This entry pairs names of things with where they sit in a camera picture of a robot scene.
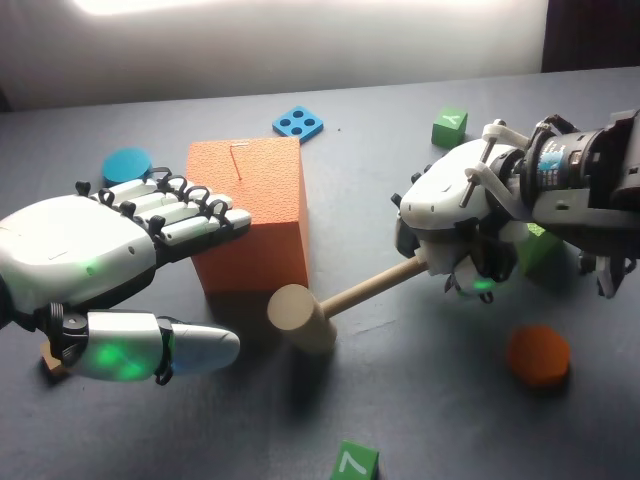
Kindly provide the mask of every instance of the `top of orange box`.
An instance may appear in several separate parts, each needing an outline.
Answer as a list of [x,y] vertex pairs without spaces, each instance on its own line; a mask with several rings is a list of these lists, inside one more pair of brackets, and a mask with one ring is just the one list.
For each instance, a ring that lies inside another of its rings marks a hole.
[[254,226],[298,221],[300,169],[296,137],[194,143],[187,160],[189,180],[230,196],[234,208],[251,213]]

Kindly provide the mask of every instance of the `orange box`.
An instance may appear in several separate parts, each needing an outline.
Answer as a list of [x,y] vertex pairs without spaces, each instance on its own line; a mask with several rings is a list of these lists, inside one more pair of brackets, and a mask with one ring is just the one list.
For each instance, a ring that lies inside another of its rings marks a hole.
[[229,195],[234,208],[251,213],[249,233],[192,257],[205,293],[309,285],[307,196],[297,138],[194,143],[187,178]]

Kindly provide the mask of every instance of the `white wall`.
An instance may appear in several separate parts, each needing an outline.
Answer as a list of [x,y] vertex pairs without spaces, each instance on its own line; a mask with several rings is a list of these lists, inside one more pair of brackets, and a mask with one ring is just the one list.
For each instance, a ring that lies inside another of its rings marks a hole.
[[0,0],[15,109],[540,71],[547,0],[213,0],[92,16]]

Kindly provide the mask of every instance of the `green cube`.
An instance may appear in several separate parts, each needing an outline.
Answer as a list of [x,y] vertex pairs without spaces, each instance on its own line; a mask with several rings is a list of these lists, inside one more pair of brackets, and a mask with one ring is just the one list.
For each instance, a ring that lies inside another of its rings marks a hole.
[[562,240],[535,223],[528,223],[529,238],[516,244],[520,270],[525,275],[538,266]]
[[433,122],[431,143],[439,147],[453,148],[464,140],[467,128],[467,112],[456,108],[443,108]]
[[378,472],[378,451],[343,440],[331,480],[373,480]]

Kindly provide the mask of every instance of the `blue disc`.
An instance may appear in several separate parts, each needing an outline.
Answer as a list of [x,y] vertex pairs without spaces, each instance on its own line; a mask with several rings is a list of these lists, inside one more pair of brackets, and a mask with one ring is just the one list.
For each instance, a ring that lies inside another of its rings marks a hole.
[[140,148],[123,148],[109,155],[102,165],[108,187],[142,178],[151,168],[151,157]]

